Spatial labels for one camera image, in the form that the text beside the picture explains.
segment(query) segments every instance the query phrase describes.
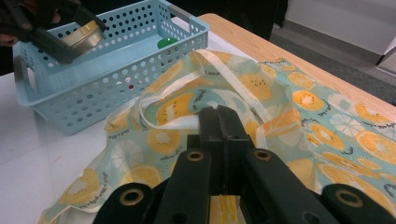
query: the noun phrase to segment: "perforated basket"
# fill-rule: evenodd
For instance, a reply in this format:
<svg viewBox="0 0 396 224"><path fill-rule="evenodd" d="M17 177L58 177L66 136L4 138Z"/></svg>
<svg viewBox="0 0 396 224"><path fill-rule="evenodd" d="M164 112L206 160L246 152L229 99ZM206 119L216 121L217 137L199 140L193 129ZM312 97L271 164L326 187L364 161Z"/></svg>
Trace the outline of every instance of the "perforated basket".
<svg viewBox="0 0 396 224"><path fill-rule="evenodd" d="M208 25L163 0L139 2L98 17L106 24L106 38L69 65L58 64L29 43L14 47L20 105L32 107L65 134L104 119L181 57L207 47ZM175 24L173 17L184 24ZM62 38L77 28L72 23L50 32ZM177 42L158 49L157 43L169 37Z"/></svg>

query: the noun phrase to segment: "white table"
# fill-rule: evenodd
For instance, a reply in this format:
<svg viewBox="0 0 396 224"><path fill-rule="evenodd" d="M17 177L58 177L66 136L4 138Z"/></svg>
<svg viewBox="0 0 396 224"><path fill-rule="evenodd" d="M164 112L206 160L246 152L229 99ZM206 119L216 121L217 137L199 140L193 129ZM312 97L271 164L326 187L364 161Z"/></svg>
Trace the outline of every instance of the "white table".
<svg viewBox="0 0 396 224"><path fill-rule="evenodd" d="M248 57L212 33L209 48ZM13 74L0 90L0 223L35 223L105 148L105 121L65 136L18 104Z"/></svg>

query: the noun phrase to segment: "green object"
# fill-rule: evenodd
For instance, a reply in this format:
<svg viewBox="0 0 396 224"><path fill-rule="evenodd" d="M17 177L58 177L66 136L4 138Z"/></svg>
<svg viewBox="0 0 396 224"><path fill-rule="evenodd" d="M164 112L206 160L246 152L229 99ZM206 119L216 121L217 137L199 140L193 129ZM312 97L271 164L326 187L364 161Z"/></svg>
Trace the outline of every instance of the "green object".
<svg viewBox="0 0 396 224"><path fill-rule="evenodd" d="M158 42L157 47L158 47L158 49L162 49L162 48L165 48L166 46L171 45L176 42L177 42L177 39L175 39L175 38L164 38Z"/></svg>

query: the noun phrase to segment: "wooden table edge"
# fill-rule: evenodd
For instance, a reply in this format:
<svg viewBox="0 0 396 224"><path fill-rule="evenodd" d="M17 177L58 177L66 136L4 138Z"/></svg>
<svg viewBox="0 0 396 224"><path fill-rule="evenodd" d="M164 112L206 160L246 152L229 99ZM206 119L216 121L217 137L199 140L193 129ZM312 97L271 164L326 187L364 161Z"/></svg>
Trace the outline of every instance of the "wooden table edge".
<svg viewBox="0 0 396 224"><path fill-rule="evenodd" d="M377 113L396 122L395 106L382 101L372 94L363 91L338 77L335 77L334 75L216 14L208 13L200 16L199 19L208 23L210 25L210 31L215 35L218 35L236 48L244 51L247 55L258 62L273 61L277 58L284 58L294 63L322 85L339 91L354 102L365 104L368 108L373 109Z"/></svg>

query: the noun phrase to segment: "patterned fabric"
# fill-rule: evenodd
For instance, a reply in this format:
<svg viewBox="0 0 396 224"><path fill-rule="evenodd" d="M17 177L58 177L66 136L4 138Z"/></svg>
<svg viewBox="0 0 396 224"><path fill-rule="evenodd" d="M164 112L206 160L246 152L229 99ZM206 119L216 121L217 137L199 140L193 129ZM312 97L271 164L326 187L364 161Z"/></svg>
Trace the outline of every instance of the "patterned fabric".
<svg viewBox="0 0 396 224"><path fill-rule="evenodd" d="M344 183L396 216L395 123L318 84L279 59L255 63L197 50L175 63L137 99L107 118L106 148L38 223L56 223L70 207L97 212L130 182L155 187L168 178L195 114L225 105L237 112L256 147L274 151L309 188ZM235 199L212 199L213 223L237 223Z"/></svg>

